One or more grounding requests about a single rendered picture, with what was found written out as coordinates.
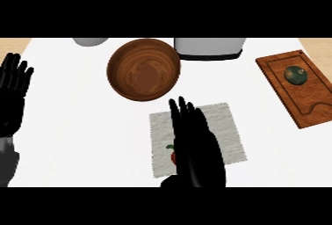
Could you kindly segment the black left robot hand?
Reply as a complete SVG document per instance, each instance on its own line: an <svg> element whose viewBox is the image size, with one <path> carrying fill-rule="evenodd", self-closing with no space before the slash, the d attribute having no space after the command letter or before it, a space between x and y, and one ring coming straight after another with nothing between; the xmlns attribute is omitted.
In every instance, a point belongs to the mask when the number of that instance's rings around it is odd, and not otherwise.
<svg viewBox="0 0 332 225"><path fill-rule="evenodd" d="M0 138L10 137L21 128L33 73L21 55L9 53L0 65Z"/></svg>

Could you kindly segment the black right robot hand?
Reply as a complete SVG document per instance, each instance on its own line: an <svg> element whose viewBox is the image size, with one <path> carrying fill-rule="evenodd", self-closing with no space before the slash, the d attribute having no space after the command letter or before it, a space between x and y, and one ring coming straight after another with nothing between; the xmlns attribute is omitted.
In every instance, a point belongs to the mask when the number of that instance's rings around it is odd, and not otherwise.
<svg viewBox="0 0 332 225"><path fill-rule="evenodd" d="M177 174L161 183L162 188L226 186L226 169L220 145L210 131L202 111L179 98L168 100L174 130Z"/></svg>

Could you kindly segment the red tomato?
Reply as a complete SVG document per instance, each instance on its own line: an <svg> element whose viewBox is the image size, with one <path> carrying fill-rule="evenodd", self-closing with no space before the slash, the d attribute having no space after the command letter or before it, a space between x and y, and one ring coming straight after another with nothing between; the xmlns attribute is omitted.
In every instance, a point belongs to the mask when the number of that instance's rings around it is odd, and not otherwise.
<svg viewBox="0 0 332 225"><path fill-rule="evenodd" d="M173 144L168 144L168 145L165 146L165 148L173 150L173 153L171 153L171 162L173 162L174 165L177 165L174 145L173 145Z"/></svg>

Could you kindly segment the grey cloth placemat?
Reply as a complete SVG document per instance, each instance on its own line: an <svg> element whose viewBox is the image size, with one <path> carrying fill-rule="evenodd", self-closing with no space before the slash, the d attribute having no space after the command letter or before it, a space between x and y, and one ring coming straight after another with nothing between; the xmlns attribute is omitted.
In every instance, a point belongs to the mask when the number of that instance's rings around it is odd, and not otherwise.
<svg viewBox="0 0 332 225"><path fill-rule="evenodd" d="M247 155L229 105L226 103L204 105L199 109L208 121L210 131L218 140L224 163L233 164L244 162ZM149 122L154 177L161 178L177 174L177 168L171 161L174 151L171 113L152 113L149 115Z"/></svg>

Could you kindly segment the brown wooden bowl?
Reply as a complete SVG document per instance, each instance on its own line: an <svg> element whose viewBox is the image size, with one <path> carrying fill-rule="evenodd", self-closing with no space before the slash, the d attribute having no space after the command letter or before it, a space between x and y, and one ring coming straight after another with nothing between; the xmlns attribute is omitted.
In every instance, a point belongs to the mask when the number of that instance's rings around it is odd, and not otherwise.
<svg viewBox="0 0 332 225"><path fill-rule="evenodd" d="M133 101L161 98L173 89L180 75L174 48L161 40L127 42L114 52L106 76L117 93Z"/></svg>

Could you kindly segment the grey rounded container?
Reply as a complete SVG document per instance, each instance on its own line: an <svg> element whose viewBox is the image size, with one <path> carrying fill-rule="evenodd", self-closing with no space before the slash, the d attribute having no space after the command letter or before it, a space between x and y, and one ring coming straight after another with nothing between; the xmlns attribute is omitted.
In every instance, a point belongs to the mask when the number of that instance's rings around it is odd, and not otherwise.
<svg viewBox="0 0 332 225"><path fill-rule="evenodd" d="M106 38L74 38L75 43L83 47L99 46L106 40Z"/></svg>

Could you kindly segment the brown wooden cutting board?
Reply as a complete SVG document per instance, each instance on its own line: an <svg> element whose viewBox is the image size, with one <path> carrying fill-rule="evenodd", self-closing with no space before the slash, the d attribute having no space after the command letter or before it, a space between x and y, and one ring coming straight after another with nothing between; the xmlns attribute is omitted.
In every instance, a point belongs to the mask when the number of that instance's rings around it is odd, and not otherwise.
<svg viewBox="0 0 332 225"><path fill-rule="evenodd" d="M332 120L332 83L310 61L306 52L295 50L255 59L283 106L300 128ZM283 78L289 66L307 72L307 82L292 85Z"/></svg>

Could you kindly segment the dark green avocado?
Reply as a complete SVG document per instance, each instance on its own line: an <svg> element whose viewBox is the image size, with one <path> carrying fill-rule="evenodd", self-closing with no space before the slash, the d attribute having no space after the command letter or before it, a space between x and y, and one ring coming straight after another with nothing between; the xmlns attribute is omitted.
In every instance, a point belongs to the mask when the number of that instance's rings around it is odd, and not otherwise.
<svg viewBox="0 0 332 225"><path fill-rule="evenodd" d="M307 72L298 66L289 66L283 71L283 78L292 85L303 85L307 82Z"/></svg>

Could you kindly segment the grey appliance with black base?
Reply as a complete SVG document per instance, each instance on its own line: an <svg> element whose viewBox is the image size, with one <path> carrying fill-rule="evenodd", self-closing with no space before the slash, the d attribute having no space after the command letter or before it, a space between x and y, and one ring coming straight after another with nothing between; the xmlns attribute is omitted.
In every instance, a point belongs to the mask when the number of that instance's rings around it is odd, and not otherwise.
<svg viewBox="0 0 332 225"><path fill-rule="evenodd" d="M224 61L241 57L245 38L174 38L182 60Z"/></svg>

